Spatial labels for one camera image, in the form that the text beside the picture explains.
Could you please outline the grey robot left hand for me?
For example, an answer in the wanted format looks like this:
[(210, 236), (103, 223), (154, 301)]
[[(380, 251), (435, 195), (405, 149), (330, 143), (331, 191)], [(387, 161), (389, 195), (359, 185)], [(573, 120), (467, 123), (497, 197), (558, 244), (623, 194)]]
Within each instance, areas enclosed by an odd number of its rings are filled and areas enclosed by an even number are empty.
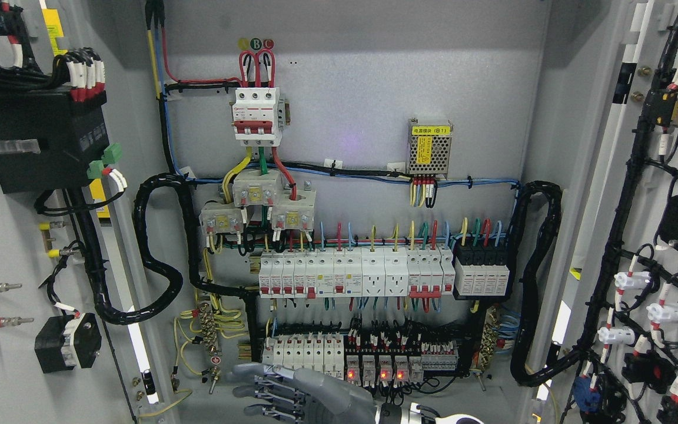
[(260, 363), (240, 364), (227, 375), (237, 398), (257, 400), (247, 416), (283, 423), (375, 423), (377, 404), (365, 389), (307, 368), (296, 370)]

